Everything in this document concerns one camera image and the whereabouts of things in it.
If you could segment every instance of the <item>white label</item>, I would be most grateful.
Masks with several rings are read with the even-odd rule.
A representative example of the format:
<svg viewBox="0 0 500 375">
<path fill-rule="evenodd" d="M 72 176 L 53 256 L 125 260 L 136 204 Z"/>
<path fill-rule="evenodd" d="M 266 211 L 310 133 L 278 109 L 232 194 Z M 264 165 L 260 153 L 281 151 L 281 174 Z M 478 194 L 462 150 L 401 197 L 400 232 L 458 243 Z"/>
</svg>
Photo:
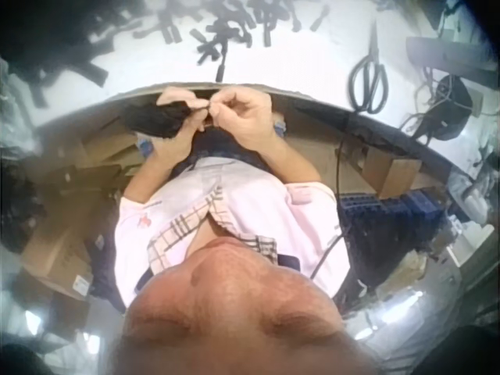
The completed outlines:
<svg viewBox="0 0 500 375">
<path fill-rule="evenodd" d="M 102 234 L 97 237 L 97 240 L 95 240 L 95 246 L 99 249 L 102 250 L 104 248 L 104 237 Z"/>
<path fill-rule="evenodd" d="M 73 283 L 73 289 L 83 295 L 84 297 L 88 293 L 88 288 L 91 285 L 86 281 L 82 276 L 77 275 L 77 278 L 75 279 L 75 282 Z"/>
</svg>

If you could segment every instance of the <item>person's left hand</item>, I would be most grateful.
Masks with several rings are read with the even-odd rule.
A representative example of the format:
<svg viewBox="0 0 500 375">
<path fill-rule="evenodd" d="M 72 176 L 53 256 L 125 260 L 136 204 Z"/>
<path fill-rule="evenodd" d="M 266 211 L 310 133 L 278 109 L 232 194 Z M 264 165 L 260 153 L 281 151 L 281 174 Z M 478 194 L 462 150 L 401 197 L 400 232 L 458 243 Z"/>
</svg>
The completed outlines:
<svg viewBox="0 0 500 375">
<path fill-rule="evenodd" d="M 161 160 L 175 165 L 186 159 L 191 153 L 191 143 L 196 131 L 204 131 L 204 122 L 209 115 L 209 101 L 198 99 L 194 92 L 179 87 L 168 87 L 158 98 L 156 105 L 167 105 L 172 102 L 186 102 L 195 110 L 183 123 L 174 138 L 152 138 L 155 154 Z"/>
</svg>

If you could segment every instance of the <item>black scissors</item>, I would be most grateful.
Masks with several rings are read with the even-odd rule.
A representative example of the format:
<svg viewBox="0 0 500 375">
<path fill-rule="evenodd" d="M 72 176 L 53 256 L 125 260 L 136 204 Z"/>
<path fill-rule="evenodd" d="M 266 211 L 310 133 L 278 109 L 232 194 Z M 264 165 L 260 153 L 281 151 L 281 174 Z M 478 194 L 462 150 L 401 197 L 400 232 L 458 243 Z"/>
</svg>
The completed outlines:
<svg viewBox="0 0 500 375">
<path fill-rule="evenodd" d="M 379 113 L 385 107 L 385 103 L 388 100 L 388 75 L 385 73 L 385 67 L 379 63 L 378 52 L 377 24 L 373 22 L 370 35 L 370 53 L 367 57 L 358 62 L 349 77 L 349 98 L 351 99 L 352 107 L 358 113 L 368 112 L 372 115 Z M 361 70 L 363 78 L 363 99 L 362 103 L 359 104 L 354 93 L 354 85 L 358 73 Z M 382 82 L 382 100 L 378 107 L 374 108 L 373 100 L 375 99 L 375 94 L 377 93 L 380 82 Z"/>
</svg>

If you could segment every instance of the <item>table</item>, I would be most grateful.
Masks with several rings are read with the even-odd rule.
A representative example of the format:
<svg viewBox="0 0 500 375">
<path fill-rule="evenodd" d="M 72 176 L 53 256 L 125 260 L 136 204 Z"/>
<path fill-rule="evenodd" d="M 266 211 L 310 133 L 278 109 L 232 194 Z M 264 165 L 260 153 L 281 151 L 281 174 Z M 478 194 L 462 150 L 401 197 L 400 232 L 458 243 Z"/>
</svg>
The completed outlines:
<svg viewBox="0 0 500 375">
<path fill-rule="evenodd" d="M 152 10 L 161 9 L 163 4 L 161 0 L 147 1 Z M 262 25 L 250 30 L 252 48 L 230 42 L 224 84 L 261 84 L 285 95 L 309 98 L 351 111 L 347 96 L 348 75 L 368 53 L 370 26 L 376 20 L 380 61 L 386 66 L 390 93 L 383 111 L 367 116 L 388 127 L 398 128 L 408 115 L 416 112 L 414 94 L 423 79 L 420 70 L 407 58 L 405 40 L 411 36 L 436 36 L 423 15 L 417 14 L 417 24 L 411 25 L 398 12 L 378 12 L 377 6 L 370 0 L 337 0 L 331 5 L 330 15 L 313 33 L 309 26 L 320 14 L 323 4 L 296 2 L 295 5 L 302 22 L 300 32 L 291 31 L 291 21 L 278 21 L 272 33 L 271 48 L 263 46 Z M 203 65 L 197 66 L 200 55 L 196 47 L 199 43 L 188 34 L 194 27 L 204 32 L 205 26 L 215 19 L 207 12 L 202 12 L 202 15 L 204 19 L 200 23 L 189 17 L 176 20 L 183 37 L 180 44 L 166 45 L 160 31 L 144 39 L 134 39 L 133 31 L 118 33 L 114 37 L 115 52 L 92 60 L 95 65 L 109 71 L 104 87 L 98 87 L 66 70 L 54 85 L 44 89 L 49 105 L 46 109 L 35 108 L 24 82 L 16 77 L 12 82 L 20 91 L 36 127 L 139 89 L 175 83 L 187 84 L 188 87 L 209 84 L 212 87 L 219 62 L 207 59 Z M 142 28 L 154 26 L 156 20 L 154 15 L 143 17 Z M 89 38 L 91 41 L 99 40 L 96 35 Z M 498 92 L 472 82 L 466 82 L 466 85 L 484 93 L 484 111 L 496 110 Z M 419 102 L 429 98 L 425 95 L 423 92 Z M 425 105 L 419 105 L 419 111 L 425 109 Z M 475 177 L 480 168 L 474 166 L 480 160 L 478 149 L 491 136 L 495 121 L 495 117 L 471 117 L 457 138 L 450 141 L 433 139 L 429 148 Z M 419 141 L 425 144 L 426 138 L 422 137 Z"/>
</svg>

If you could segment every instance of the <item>hand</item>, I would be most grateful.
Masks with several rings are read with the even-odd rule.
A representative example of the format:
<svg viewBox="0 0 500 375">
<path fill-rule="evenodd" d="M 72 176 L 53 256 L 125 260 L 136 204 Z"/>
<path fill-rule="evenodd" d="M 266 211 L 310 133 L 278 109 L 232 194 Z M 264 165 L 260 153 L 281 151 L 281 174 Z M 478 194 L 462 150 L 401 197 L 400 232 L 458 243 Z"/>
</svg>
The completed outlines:
<svg viewBox="0 0 500 375">
<path fill-rule="evenodd" d="M 178 87 L 168 87 L 158 98 L 156 105 L 167 105 L 171 102 L 186 102 L 194 111 L 182 124 L 174 138 L 152 138 L 155 156 L 174 166 L 185 160 L 191 153 L 191 144 L 196 131 L 204 131 L 204 122 L 209 115 L 205 109 L 209 101 L 198 99 L 194 92 Z"/>
<path fill-rule="evenodd" d="M 271 97 L 248 87 L 225 87 L 210 99 L 214 125 L 233 134 L 248 150 L 261 152 L 277 138 Z"/>
</svg>

